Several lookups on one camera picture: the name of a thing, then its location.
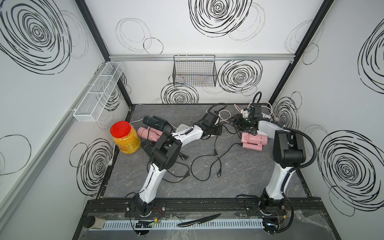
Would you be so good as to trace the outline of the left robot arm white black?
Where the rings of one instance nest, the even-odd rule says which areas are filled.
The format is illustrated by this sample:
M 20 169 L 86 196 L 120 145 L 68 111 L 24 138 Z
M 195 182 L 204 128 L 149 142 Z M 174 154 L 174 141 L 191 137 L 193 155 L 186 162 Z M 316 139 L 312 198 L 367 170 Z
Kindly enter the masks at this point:
M 133 197 L 141 215 L 151 213 L 163 176 L 176 163 L 181 148 L 203 137 L 220 135 L 219 122 L 218 113 L 206 112 L 202 119 L 190 126 L 181 124 L 173 133 L 163 131 L 157 141 L 151 141 L 146 134 L 142 149 L 149 156 L 150 169 L 142 189 Z

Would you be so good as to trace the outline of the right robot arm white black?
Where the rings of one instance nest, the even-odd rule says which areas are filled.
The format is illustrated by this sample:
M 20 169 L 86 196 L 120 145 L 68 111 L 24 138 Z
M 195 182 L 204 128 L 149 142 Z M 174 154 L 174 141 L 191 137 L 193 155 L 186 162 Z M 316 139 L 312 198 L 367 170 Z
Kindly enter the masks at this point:
M 307 134 L 263 116 L 259 105 L 251 104 L 247 109 L 238 108 L 238 111 L 233 125 L 242 133 L 243 148 L 261 151 L 267 145 L 268 138 L 274 140 L 273 175 L 258 203 L 261 214 L 270 216 L 272 213 L 267 211 L 268 207 L 282 207 L 284 200 L 288 199 L 285 190 L 291 175 L 296 170 L 311 165 L 318 150 Z

